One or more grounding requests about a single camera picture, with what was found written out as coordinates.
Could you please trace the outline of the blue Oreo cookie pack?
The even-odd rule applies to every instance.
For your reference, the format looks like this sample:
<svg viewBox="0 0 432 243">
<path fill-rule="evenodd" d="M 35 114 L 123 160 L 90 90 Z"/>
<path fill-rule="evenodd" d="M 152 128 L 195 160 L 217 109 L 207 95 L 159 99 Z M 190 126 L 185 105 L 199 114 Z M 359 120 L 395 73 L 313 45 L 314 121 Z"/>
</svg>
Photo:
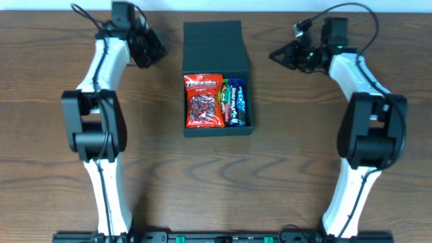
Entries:
<svg viewBox="0 0 432 243">
<path fill-rule="evenodd" d="M 244 80 L 238 79 L 238 90 L 237 90 L 237 118 L 238 118 L 238 125 L 239 126 L 245 126 L 246 125 L 246 103 L 244 100 Z"/>
</svg>

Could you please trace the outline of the purple Dairy Milk bar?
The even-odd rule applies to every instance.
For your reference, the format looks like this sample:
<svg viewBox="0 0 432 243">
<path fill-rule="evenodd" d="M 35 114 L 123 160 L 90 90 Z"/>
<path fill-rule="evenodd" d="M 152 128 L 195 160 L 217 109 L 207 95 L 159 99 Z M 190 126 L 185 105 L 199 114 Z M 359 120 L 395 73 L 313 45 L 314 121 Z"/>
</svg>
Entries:
<svg viewBox="0 0 432 243">
<path fill-rule="evenodd" d="M 228 84 L 230 87 L 231 100 L 230 100 L 230 126 L 239 126 L 239 96 L 240 96 L 240 87 L 241 87 L 241 79 L 239 78 L 230 78 L 228 80 Z"/>
</svg>

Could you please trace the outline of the dark green box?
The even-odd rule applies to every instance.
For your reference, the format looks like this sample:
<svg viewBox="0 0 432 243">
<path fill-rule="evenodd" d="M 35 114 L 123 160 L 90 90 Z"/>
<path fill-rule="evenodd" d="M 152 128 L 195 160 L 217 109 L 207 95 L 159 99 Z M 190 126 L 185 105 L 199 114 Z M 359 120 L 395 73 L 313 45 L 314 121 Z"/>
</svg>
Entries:
<svg viewBox="0 0 432 243">
<path fill-rule="evenodd" d="M 246 103 L 246 125 L 225 128 L 184 128 L 186 138 L 247 136 L 254 130 L 248 54 L 239 20 L 185 22 L 182 73 L 221 74 L 242 78 Z"/>
</svg>

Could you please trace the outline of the green snack bar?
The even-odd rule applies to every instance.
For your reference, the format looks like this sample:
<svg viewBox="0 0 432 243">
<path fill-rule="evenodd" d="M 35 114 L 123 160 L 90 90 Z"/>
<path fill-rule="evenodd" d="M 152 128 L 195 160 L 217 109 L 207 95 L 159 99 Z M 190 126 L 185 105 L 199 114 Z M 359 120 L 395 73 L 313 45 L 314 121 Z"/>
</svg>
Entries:
<svg viewBox="0 0 432 243">
<path fill-rule="evenodd" d="M 228 126 L 230 122 L 230 115 L 231 115 L 231 88 L 228 84 L 228 79 L 223 79 L 223 83 L 221 86 L 221 92 L 220 92 L 220 101 L 221 101 L 221 113 L 223 117 L 224 124 Z"/>
</svg>

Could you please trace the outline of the red Hacks candy bag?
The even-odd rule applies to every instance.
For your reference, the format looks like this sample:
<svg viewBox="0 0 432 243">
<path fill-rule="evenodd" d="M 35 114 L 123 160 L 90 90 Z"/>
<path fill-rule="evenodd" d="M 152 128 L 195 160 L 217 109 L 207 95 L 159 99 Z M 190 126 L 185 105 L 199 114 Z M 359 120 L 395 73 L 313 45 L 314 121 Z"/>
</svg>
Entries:
<svg viewBox="0 0 432 243">
<path fill-rule="evenodd" d="M 187 94 L 186 128 L 222 128 L 219 91 L 223 84 L 221 74 L 186 74 Z"/>
</svg>

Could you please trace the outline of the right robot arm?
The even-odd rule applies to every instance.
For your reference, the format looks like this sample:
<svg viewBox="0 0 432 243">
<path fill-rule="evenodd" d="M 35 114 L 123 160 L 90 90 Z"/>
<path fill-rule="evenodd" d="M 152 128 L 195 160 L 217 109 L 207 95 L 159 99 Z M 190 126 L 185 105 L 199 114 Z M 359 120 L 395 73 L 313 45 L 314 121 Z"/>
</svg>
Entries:
<svg viewBox="0 0 432 243">
<path fill-rule="evenodd" d="M 360 232 L 358 222 L 379 176 L 400 158 L 406 142 L 405 96 L 384 88 L 368 69 L 363 52 L 348 44 L 346 18 L 325 18 L 321 44 L 311 43 L 312 19 L 294 25 L 295 40 L 270 53 L 273 61 L 305 74 L 322 72 L 348 101 L 337 133 L 341 158 L 330 205 L 315 232 L 287 225 L 281 242 L 393 242 L 387 232 Z"/>
</svg>

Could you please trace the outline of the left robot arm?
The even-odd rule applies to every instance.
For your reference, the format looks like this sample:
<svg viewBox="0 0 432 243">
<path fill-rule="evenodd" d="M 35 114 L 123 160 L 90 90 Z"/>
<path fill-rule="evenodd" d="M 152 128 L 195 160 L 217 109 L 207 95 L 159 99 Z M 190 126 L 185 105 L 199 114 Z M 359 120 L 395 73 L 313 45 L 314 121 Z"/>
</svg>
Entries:
<svg viewBox="0 0 432 243">
<path fill-rule="evenodd" d="M 97 20 L 79 5 L 71 8 L 97 28 L 95 52 L 86 76 L 61 96 L 67 139 L 87 170 L 98 210 L 98 228 L 89 234 L 55 234 L 59 242 L 136 242 L 122 178 L 126 122 L 117 90 L 126 67 L 149 68 L 167 50 L 144 12 L 129 1 L 113 1 L 111 19 Z"/>
</svg>

